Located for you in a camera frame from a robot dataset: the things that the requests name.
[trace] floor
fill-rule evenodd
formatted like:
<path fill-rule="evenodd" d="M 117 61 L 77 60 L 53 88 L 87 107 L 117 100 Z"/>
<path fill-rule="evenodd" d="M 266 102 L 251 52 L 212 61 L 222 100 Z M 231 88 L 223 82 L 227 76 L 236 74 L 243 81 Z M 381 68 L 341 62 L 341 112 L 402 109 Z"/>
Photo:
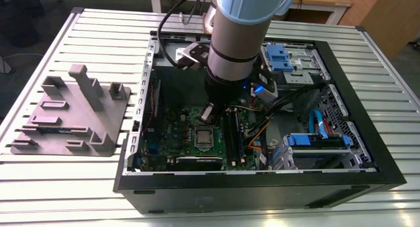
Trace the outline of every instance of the floor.
<path fill-rule="evenodd" d="M 58 3 L 57 0 L 40 1 L 45 10 L 45 15 L 33 18 L 33 25 L 40 35 L 38 43 L 28 48 L 14 48 L 8 44 L 2 36 L 0 36 L 0 53 L 2 56 L 18 53 L 44 54 L 69 11 L 75 6 L 127 11 L 151 11 L 149 0 L 64 0 L 62 3 Z M 163 12 L 167 12 L 174 4 L 175 1 L 163 0 Z M 191 6 L 192 2 L 187 2 L 176 12 L 188 12 Z M 38 61 L 40 56 L 36 55 L 12 57 L 6 60 L 14 73 L 10 76 L 0 74 L 0 122 L 25 86 Z M 400 55 L 392 61 L 392 64 L 410 86 L 414 94 L 420 97 L 420 50 L 413 50 L 410 45 L 405 46 Z"/>

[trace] yellow wire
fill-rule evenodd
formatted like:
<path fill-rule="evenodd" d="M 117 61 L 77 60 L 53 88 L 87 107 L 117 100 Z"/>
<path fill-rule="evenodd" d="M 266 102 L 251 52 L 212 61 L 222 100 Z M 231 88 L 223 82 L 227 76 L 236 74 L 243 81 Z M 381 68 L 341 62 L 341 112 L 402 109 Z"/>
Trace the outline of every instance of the yellow wire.
<path fill-rule="evenodd" d="M 268 124 L 270 124 L 270 121 L 268 121 L 268 122 L 266 123 L 266 125 L 260 128 L 258 134 L 255 135 L 255 137 L 254 137 L 254 138 L 251 139 L 251 141 L 248 142 L 247 147 L 251 147 L 251 146 L 250 146 L 251 143 L 255 141 L 258 135 L 262 133 L 262 131 L 264 130 L 264 128 L 267 128 L 267 125 L 268 125 Z"/>

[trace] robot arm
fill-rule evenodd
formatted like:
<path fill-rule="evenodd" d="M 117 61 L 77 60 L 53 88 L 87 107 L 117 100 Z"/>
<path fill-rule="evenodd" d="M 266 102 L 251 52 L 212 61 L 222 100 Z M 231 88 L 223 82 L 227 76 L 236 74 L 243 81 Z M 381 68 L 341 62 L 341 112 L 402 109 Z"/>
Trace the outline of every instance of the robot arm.
<path fill-rule="evenodd" d="M 224 105 L 239 98 L 274 14 L 282 15 L 293 0 L 216 0 L 207 59 L 208 104 L 200 120 L 211 123 Z"/>

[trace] motherboard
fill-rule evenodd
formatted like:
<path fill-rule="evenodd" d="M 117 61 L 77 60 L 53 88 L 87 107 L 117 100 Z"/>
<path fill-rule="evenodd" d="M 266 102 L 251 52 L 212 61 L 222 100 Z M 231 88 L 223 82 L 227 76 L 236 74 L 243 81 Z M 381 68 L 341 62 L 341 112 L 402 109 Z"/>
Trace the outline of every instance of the motherboard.
<path fill-rule="evenodd" d="M 160 138 L 156 142 L 144 140 L 147 155 L 139 161 L 143 170 L 255 170 L 255 155 L 244 154 L 242 145 L 240 134 L 250 127 L 247 111 L 227 109 L 226 116 L 211 126 L 199 120 L 199 112 L 200 108 L 194 107 L 164 108 Z"/>

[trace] blue plastic clip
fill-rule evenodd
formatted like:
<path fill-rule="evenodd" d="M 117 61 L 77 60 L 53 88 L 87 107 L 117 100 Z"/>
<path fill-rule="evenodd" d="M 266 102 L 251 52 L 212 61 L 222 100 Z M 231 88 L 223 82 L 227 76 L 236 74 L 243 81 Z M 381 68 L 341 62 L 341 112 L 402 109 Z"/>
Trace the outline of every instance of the blue plastic clip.
<path fill-rule="evenodd" d="M 347 148 L 350 146 L 350 138 L 346 135 L 342 135 L 343 145 Z"/>
<path fill-rule="evenodd" d="M 309 113 L 309 133 L 314 133 L 314 115 L 317 118 L 317 128 L 318 128 L 318 133 L 322 135 L 322 139 L 327 139 L 327 134 L 325 132 L 325 127 L 323 127 L 323 121 L 322 121 L 322 114 L 319 110 L 313 109 Z"/>

